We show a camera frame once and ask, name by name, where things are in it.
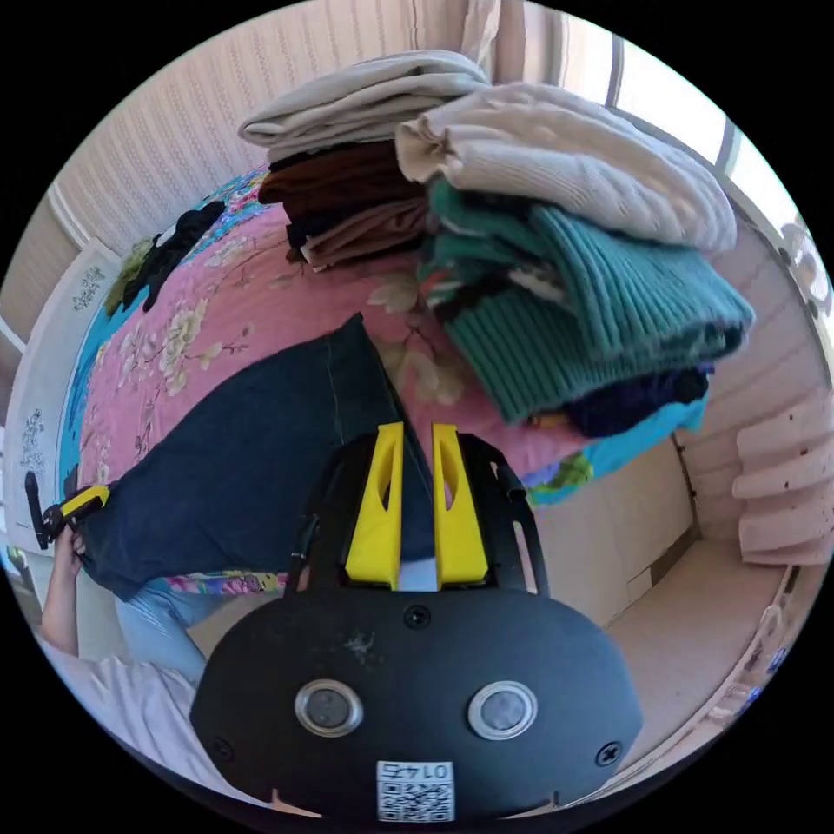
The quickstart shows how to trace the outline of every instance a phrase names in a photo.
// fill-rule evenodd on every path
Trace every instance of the window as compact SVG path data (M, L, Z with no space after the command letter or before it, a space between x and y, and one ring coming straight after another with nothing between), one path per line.
M623 78L616 105L675 136L715 163L726 116L697 87L640 47L623 42Z
M796 203L773 168L744 134L738 144L738 155L731 168L730 179L745 192L777 231L781 231L786 223L796 221Z
M561 86L589 101L605 104L611 79L612 34L581 17L564 18L562 48L567 58Z

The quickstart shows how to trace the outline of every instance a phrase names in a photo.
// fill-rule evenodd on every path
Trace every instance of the human hand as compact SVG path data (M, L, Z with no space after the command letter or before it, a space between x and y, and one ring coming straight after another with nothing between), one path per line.
M84 553L84 539L80 533L73 533L67 525L55 540L54 564L52 576L62 582L75 582L81 570L81 559Z

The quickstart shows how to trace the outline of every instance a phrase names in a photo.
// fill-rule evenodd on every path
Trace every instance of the beige sweater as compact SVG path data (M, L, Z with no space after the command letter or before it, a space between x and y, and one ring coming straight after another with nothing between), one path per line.
M731 249L736 219L712 174L604 107L549 84L483 88L402 124L405 177L553 202L602 228Z
M337 142L390 138L400 122L489 82L456 52L415 50L374 58L279 96L240 127L241 139L277 162Z

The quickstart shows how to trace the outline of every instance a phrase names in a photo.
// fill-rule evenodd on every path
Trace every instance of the printed number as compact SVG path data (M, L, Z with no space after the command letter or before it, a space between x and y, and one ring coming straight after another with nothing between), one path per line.
M386 762L382 766L382 777L385 779L403 779L421 782L438 779L440 781L449 778L449 768L445 764L405 764L400 762Z

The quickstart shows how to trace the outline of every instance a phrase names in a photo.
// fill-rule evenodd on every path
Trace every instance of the white shirt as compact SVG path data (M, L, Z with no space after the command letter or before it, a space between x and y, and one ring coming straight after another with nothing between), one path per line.
M212 791L271 807L233 788L212 764L189 721L195 688L179 672L119 658L82 660L38 643L84 709L126 745Z

